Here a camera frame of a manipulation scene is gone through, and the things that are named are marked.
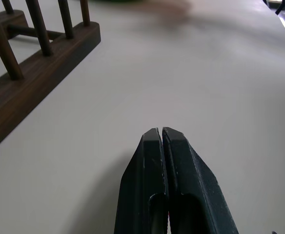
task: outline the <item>table surface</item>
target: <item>table surface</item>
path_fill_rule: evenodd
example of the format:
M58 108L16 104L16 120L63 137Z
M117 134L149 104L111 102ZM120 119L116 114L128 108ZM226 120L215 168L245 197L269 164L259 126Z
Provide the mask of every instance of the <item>table surface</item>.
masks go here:
M63 32L57 1L40 5ZM175 26L89 2L102 42L0 144L0 234L113 233L124 169L163 126L214 172L240 233L285 234L285 29L262 0L194 5ZM19 62L39 49L10 43Z

